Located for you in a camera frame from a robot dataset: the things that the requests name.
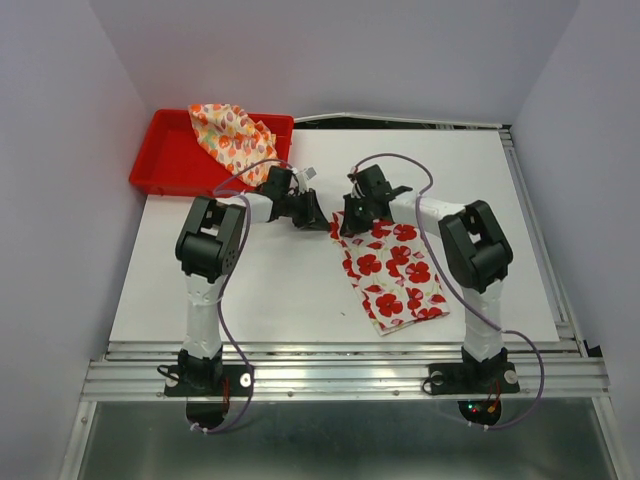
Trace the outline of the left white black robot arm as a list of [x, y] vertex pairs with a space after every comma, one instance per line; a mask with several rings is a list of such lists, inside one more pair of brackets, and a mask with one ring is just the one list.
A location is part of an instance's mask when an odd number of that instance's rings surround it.
[[301, 230], [327, 231], [329, 222], [309, 182], [312, 167], [273, 166], [255, 191], [194, 199], [175, 247], [187, 287], [187, 327], [177, 363], [161, 366], [168, 396], [208, 396], [223, 381], [223, 290], [254, 224], [289, 218]]

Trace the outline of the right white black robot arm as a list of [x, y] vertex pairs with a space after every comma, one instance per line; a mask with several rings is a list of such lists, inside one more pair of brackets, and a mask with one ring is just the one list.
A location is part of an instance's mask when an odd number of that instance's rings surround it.
[[343, 232], [361, 234], [375, 221], [418, 229], [422, 238], [440, 239], [446, 263], [439, 278], [465, 308], [461, 359], [431, 363], [425, 393], [440, 395], [512, 394], [520, 390], [515, 366], [503, 341], [500, 304], [513, 251], [491, 207], [484, 201], [464, 205], [436, 200], [424, 191], [392, 186], [377, 165], [348, 175]]

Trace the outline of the red poppy print skirt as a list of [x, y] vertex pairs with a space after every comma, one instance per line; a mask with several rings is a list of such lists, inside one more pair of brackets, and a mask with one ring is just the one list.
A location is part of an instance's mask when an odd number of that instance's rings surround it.
[[416, 227], [376, 220], [370, 231], [342, 234], [342, 211], [332, 214], [330, 238], [342, 268], [381, 336], [446, 317], [450, 308]]

